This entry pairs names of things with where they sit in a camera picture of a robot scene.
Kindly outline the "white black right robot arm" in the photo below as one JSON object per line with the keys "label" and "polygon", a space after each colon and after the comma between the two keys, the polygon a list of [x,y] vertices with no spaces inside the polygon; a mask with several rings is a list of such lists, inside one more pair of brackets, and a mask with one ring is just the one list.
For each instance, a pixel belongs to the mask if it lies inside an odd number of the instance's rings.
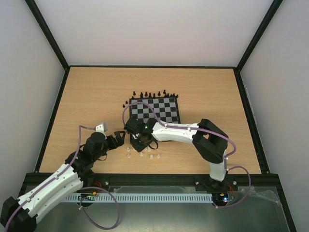
{"label": "white black right robot arm", "polygon": [[124,130],[132,136],[131,144],[141,152],[152,142],[175,141],[193,145],[209,162],[211,185],[222,189],[227,184],[225,158],[228,136],[208,119],[199,123],[177,124],[150,118],[147,122],[130,118]]}

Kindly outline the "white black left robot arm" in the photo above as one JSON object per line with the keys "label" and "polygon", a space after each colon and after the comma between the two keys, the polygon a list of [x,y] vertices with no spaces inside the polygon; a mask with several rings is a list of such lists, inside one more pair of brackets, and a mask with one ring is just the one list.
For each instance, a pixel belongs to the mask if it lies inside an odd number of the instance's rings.
{"label": "white black left robot arm", "polygon": [[88,189],[104,191],[100,185],[93,185],[92,167],[108,151],[122,146],[124,140],[124,131],[109,136],[103,131],[92,133],[46,180],[17,199],[9,197],[3,203],[0,222],[4,230],[32,232],[42,218],[70,194]]}

